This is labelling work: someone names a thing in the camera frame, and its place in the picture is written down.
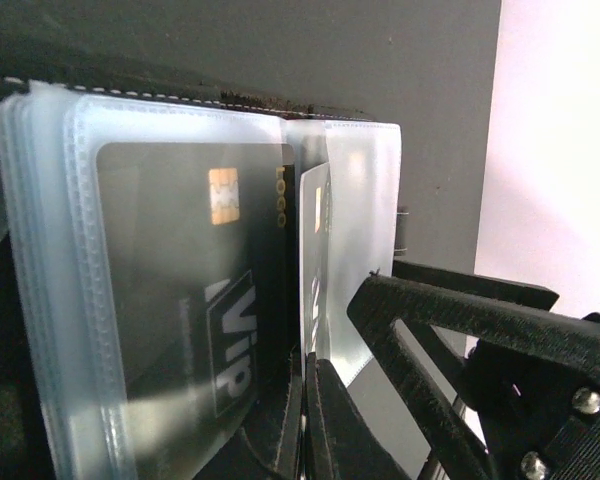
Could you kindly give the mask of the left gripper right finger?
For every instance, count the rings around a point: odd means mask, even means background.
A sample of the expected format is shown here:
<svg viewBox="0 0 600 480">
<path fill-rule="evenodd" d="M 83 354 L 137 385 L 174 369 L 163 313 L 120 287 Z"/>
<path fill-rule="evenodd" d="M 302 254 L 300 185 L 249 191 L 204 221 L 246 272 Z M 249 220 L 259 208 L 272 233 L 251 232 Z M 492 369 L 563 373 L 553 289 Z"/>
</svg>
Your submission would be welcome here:
<svg viewBox="0 0 600 480">
<path fill-rule="evenodd" d="M 306 471 L 309 479 L 406 479 L 366 425 L 331 362 L 306 363 Z"/>
</svg>

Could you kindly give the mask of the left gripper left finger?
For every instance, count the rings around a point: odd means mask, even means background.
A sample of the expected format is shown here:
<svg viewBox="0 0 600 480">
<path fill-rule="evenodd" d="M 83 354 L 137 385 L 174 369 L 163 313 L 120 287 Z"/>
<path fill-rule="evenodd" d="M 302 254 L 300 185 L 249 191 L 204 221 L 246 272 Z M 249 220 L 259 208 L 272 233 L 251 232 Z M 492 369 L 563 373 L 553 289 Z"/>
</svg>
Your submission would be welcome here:
<svg viewBox="0 0 600 480">
<path fill-rule="evenodd" d="M 292 350 L 229 441 L 196 475 L 198 479 L 299 477 L 304 383 L 300 353 Z"/>
</svg>

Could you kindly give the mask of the black VIP card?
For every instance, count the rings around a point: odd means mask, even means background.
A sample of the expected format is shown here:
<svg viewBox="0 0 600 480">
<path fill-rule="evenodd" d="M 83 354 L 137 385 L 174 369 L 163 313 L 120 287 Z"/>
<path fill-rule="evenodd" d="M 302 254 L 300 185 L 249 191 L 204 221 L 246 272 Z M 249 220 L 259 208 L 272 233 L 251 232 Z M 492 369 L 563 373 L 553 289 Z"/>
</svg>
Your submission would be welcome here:
<svg viewBox="0 0 600 480">
<path fill-rule="evenodd" d="M 112 142 L 96 155 L 128 398 L 246 404 L 288 352 L 281 143 Z"/>
</svg>

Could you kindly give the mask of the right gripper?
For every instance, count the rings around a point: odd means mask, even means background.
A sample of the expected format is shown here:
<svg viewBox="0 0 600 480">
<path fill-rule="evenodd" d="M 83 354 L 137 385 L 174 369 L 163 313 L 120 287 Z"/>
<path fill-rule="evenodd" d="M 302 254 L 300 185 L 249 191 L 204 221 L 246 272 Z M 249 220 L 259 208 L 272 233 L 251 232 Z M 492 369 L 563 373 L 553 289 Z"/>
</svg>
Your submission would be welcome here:
<svg viewBox="0 0 600 480">
<path fill-rule="evenodd" d="M 451 479 L 600 479 L 600 314 L 395 260 L 347 314 Z"/>
</svg>

